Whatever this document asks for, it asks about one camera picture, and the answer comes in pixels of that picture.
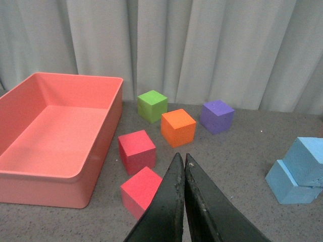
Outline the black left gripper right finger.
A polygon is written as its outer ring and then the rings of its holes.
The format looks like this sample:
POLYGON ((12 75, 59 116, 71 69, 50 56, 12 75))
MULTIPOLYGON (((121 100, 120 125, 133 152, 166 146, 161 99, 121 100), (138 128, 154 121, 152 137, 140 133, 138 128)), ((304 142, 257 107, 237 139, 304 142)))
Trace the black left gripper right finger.
POLYGON ((185 206, 192 241, 270 241, 189 153, 185 160, 185 206))

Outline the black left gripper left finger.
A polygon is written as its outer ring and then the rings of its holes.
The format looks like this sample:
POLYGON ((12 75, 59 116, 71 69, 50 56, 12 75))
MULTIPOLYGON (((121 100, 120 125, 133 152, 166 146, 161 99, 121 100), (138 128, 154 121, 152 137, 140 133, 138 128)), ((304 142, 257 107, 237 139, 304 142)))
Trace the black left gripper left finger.
POLYGON ((185 170, 176 153, 150 205, 124 241, 182 241, 185 170))

